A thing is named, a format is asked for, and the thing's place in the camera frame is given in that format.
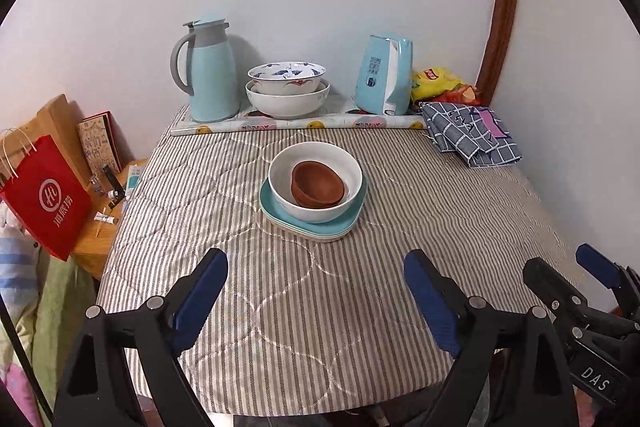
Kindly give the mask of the light blue square plate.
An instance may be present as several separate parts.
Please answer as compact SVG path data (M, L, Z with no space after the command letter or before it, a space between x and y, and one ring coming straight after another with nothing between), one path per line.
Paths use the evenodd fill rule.
M363 180L362 181L362 187L360 188L357 196L355 197L354 202L349 207L349 210L352 210L352 211L357 210L357 209L362 210L362 207L364 205L364 201L366 200L366 197L367 197L367 193L368 193L368 184L367 184L366 180ZM276 213L279 213L279 215L281 215L282 219L284 219L286 221L290 221L290 222L301 221L301 220L299 220L299 219L297 219L295 217L292 217L291 215L289 215L287 212L285 212L281 208L281 206L277 203L276 198L274 197L273 191L271 190L271 188L269 186L269 183L267 181L265 181L262 184L262 187L260 188L259 205L260 205L260 210L262 210L262 208L267 208L267 209L269 209L269 212L273 213L274 215Z

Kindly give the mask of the green square plate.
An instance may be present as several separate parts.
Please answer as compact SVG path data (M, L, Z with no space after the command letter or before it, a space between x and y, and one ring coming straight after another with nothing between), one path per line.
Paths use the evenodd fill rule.
M312 241L330 243L335 242L337 239L341 239L346 236L353 228L360 217L360 209L348 210L343 216L336 218L328 223L319 223L314 225L313 223L306 223L303 221L290 222L282 219L279 213L275 215L269 212L269 209L262 208L262 214L265 218L276 227L291 232L296 236L303 237L304 239L311 239Z

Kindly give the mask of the large brown wooden bowl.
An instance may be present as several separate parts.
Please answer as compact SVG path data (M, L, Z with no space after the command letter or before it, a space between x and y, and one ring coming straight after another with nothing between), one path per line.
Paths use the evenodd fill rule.
M343 180L327 165L301 161L292 170L291 192L299 206L323 209L337 206L345 194Z

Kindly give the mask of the white ceramic bowl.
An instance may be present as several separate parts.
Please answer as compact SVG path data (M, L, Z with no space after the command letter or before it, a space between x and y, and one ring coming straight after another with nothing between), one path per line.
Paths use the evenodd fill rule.
M320 225L344 215L363 188L363 172L344 148L324 142L291 145L271 161L267 182L293 218Z

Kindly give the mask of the pink square plate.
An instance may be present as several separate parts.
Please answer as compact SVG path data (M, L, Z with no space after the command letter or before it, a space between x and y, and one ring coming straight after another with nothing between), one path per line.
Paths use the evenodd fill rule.
M355 228L356 222L337 223L337 225L331 225L331 223L319 223L318 225L314 223L301 223L300 225L291 225L291 223L277 221L276 225L302 239L309 239L310 241L319 243L331 243L338 241L352 231L352 229Z

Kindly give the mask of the grey checked folded cloth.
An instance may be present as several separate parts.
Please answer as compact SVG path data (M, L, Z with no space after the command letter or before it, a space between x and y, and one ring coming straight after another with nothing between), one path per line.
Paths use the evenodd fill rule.
M421 113L436 150L457 154L470 168L504 167L522 159L518 144L489 107L428 102Z

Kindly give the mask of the wooden side table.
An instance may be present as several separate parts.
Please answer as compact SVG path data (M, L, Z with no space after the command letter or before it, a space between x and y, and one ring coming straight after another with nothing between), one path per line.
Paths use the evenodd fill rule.
M121 200L111 208L112 199L96 193L91 183L87 185L87 190L91 197L92 210L70 257L76 265L99 281L122 222L127 199Z

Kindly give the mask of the striped quilted table cover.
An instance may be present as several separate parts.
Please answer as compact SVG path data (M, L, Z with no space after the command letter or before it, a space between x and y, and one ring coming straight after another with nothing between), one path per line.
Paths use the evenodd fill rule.
M368 184L356 225L331 243L275 227L259 206L271 161L309 141L347 150ZM536 303L522 277L533 257L589 283L518 168L466 167L414 129L164 132L120 222L99 304L128 311L166 295L212 248L228 256L228 279L181 364L207 412L233 415L350 410L442 381L450 356L402 273L413 249L501 310Z

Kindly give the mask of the red snack bag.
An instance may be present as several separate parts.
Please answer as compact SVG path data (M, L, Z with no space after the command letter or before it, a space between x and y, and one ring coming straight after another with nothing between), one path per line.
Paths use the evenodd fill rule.
M432 102L479 106L480 95L474 86L459 84L454 89L435 96L435 98L432 98Z

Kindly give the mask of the yellow chips bag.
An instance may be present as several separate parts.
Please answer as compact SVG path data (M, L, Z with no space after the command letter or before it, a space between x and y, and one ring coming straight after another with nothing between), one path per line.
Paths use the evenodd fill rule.
M415 72L411 78L411 101L420 102L436 98L465 84L456 74L443 67L434 67Z

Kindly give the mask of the light blue electric kettle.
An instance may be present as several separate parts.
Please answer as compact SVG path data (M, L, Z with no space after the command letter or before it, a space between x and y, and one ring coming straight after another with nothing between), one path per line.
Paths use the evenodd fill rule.
M354 102L367 113L402 116L411 93L413 42L393 34L372 34L364 52Z

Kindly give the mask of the fruit print plastic mat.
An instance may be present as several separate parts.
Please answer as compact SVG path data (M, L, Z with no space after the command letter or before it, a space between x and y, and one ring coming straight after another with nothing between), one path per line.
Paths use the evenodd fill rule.
M350 98L330 94L317 112L291 119L271 117L250 105L238 115L222 121L196 122L186 108L174 122L169 133L173 136L269 131L280 129L411 129L423 130L425 122L420 114L404 116L373 115L356 107Z

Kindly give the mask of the light blue thermos jug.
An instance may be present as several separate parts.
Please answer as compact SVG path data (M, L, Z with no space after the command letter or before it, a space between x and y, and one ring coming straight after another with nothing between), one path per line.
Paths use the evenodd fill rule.
M196 122L226 120L240 110L240 87L229 23L209 17L185 23L188 32L171 50L169 68L175 85L189 97Z

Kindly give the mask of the large white porcelain bowl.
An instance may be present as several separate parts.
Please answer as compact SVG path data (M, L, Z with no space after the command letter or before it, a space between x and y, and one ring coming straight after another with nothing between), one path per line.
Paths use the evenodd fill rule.
M256 91L256 82L250 80L245 92L257 112L278 119L293 119L316 113L329 98L330 85L321 80L314 92L305 94L261 94Z

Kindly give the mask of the brown wooden door frame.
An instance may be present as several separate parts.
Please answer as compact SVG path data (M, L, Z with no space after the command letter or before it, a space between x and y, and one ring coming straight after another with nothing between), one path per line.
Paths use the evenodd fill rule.
M476 80L476 87L484 105L491 103L497 90L510 46L517 6L518 0L494 2L483 61Z

